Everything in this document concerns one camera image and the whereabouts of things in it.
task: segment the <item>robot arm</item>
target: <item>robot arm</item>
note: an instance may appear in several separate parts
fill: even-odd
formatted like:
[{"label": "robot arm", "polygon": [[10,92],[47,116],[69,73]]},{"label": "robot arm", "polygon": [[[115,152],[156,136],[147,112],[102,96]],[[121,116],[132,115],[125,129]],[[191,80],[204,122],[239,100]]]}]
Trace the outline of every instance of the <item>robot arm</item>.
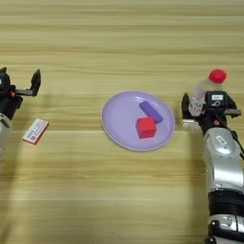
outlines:
[{"label": "robot arm", "polygon": [[10,83],[7,68],[0,70],[0,164],[3,162],[3,153],[7,146],[11,129],[11,120],[17,109],[21,107],[23,95],[36,96],[41,85],[41,72],[36,71],[31,80],[30,89],[17,90]]},{"label": "robot arm", "polygon": [[204,134],[209,211],[205,244],[244,242],[244,173],[240,162],[243,149],[236,132],[227,127],[227,115],[241,114],[232,98],[223,91],[208,91],[198,117],[191,116],[189,97],[182,100],[183,121],[196,124]]}]

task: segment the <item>label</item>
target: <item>label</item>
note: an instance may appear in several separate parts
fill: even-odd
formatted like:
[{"label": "label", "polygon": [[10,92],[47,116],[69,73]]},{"label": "label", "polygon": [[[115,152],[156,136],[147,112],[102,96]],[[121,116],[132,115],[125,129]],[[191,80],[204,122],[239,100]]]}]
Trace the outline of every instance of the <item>label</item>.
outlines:
[{"label": "label", "polygon": [[23,140],[36,144],[48,125],[47,121],[37,118],[23,136]]},{"label": "label", "polygon": [[227,145],[227,141],[221,135],[218,135],[216,139],[222,146]]},{"label": "label", "polygon": [[223,100],[224,96],[223,95],[212,95],[212,100],[216,101],[216,100]]}]

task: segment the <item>purple plate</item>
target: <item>purple plate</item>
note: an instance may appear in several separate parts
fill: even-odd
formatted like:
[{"label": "purple plate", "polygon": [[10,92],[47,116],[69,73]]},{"label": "purple plate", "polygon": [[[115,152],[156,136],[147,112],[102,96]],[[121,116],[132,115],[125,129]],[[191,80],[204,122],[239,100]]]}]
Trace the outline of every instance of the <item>purple plate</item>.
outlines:
[{"label": "purple plate", "polygon": [[[135,123],[137,118],[147,116],[139,107],[144,101],[148,101],[161,114],[163,122],[156,125],[154,137],[139,139]],[[171,109],[156,96],[139,91],[127,91],[113,96],[103,108],[101,121],[111,140],[135,151],[155,150],[163,146],[174,131]]]}]

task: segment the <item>red block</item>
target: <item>red block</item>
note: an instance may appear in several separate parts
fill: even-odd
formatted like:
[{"label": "red block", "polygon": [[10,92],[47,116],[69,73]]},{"label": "red block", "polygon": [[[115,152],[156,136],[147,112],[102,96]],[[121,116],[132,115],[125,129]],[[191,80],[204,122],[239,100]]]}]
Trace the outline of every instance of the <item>red block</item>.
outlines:
[{"label": "red block", "polygon": [[152,117],[138,118],[135,125],[140,139],[154,137],[156,125]]}]

